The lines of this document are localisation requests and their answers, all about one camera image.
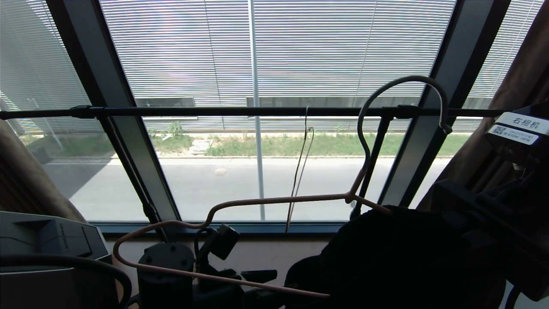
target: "black cloth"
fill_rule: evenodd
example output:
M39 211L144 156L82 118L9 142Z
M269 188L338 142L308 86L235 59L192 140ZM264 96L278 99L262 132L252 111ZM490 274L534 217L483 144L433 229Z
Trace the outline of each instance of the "black cloth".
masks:
M469 242L441 215L387 207L393 216L366 212L296 263L286 286L331 296L291 296L286 308L497 308L502 294L491 291L505 280L495 267L461 262Z

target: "sticker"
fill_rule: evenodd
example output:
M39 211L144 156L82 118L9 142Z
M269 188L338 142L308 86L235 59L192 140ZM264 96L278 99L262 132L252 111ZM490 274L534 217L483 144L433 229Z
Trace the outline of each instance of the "sticker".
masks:
M526 145L532 145L539 137L532 133L511 129L506 126L497 125L497 124L492 126L492 128L488 131L488 133L492 133L494 135L500 135L502 137L505 137L506 139L517 141Z
M505 112L496 120L496 123L503 123L515 126L516 128L549 135L549 120L541 118Z

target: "road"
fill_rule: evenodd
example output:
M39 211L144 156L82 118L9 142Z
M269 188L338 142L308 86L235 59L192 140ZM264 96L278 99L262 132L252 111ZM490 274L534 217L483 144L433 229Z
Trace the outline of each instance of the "road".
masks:
M392 158L380 158L366 198L376 201ZM449 162L436 159L419 192L423 196ZM161 159L163 171L185 220L204 220L221 202L259 197L255 159ZM264 163L265 196L288 196L292 191L296 159ZM361 159L309 159L299 195L336 194L349 190ZM44 165L57 187L88 220L147 220L141 202L118 160L110 162L57 161ZM419 196L412 202L416 205ZM288 205L266 205L266 220L285 220ZM344 201L297 203L292 220L347 220L351 207ZM214 220L260 220L259 206L222 209Z

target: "brown curtain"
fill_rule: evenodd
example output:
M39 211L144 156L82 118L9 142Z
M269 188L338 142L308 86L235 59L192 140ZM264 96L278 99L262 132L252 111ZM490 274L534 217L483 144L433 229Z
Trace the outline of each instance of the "brown curtain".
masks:
M0 210L86 222L4 120L0 120Z
M490 108L514 110L545 101L549 96L549 3L541 6ZM468 190L481 192L507 182L513 176L511 163L492 150L484 134L494 124L484 118L477 130L449 162L437 181L450 179ZM419 204L419 210L431 208L432 189Z

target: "qr code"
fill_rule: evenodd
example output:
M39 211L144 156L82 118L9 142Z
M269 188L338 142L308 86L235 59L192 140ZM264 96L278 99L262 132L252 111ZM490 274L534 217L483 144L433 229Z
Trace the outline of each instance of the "qr code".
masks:
M494 134L502 135L506 128L502 126L498 126L496 129L494 129Z

